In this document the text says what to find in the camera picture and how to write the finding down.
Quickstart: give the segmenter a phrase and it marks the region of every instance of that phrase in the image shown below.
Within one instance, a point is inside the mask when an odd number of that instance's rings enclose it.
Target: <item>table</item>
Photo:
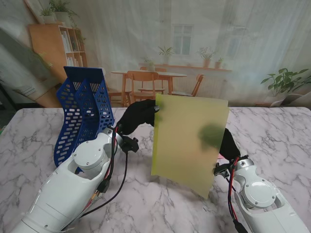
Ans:
[[[147,70],[136,70],[141,72],[149,72]],[[125,87],[126,87],[126,79],[128,79],[127,71],[112,71],[112,74],[121,74],[122,75],[122,92],[121,92],[121,103],[124,105],[125,98]],[[186,74],[178,74],[178,73],[169,73],[169,72],[157,72],[159,74],[160,80],[167,80],[169,86],[169,95],[172,94],[173,91],[173,77],[186,77]]]
[[[118,120],[124,108],[113,112]],[[19,110],[0,136],[0,232],[7,233],[21,219],[19,213],[28,210],[41,184],[55,169],[53,148],[63,117],[63,110],[56,108]],[[249,154],[258,166],[257,173],[280,188],[311,230],[310,110],[230,108],[227,127],[242,154]],[[141,125],[131,136],[139,140],[140,149],[129,153],[122,191],[106,207],[82,218],[72,233],[235,232],[223,177],[215,177],[209,198],[204,200],[182,185],[150,175],[150,125]],[[103,195],[105,200],[118,190],[124,165],[124,154],[120,154],[109,190]]]

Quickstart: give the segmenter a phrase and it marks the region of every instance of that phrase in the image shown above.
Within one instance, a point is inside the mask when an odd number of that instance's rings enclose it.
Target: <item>marble table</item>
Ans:
[[[118,120],[124,109],[114,109]],[[53,150],[63,123],[62,109],[23,109],[0,136],[0,232],[22,218],[44,180],[55,169]],[[306,108],[231,108],[227,127],[257,173],[276,184],[311,231],[311,112]],[[151,173],[153,128],[133,134],[139,151],[129,153],[120,194],[82,218],[73,233],[235,232],[227,206],[227,182],[215,178],[209,198]],[[125,156],[116,158],[110,188],[96,205],[112,197],[123,178]],[[234,203],[239,220],[246,223]]]

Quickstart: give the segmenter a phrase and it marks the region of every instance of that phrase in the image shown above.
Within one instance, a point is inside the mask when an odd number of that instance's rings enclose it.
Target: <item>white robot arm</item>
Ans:
[[[116,153],[124,145],[116,135]],[[112,130],[80,144],[42,184],[32,206],[11,233],[63,233],[97,200],[96,190],[109,172]],[[85,178],[75,174],[81,168]]]
[[[248,156],[241,158],[234,169],[233,179],[241,186],[234,193],[235,201],[253,233],[310,233],[280,190],[256,174]]]

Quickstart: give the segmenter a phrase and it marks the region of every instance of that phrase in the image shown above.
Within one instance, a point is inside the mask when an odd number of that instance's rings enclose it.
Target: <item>connector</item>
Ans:
[[[103,180],[97,187],[97,191],[100,193],[105,193],[109,187],[109,184],[110,184],[109,179]]]

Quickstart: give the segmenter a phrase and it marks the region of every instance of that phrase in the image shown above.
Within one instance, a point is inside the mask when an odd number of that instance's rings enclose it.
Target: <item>yellow board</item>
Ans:
[[[229,114],[228,101],[157,94],[152,175],[184,184],[204,198],[213,184]]]

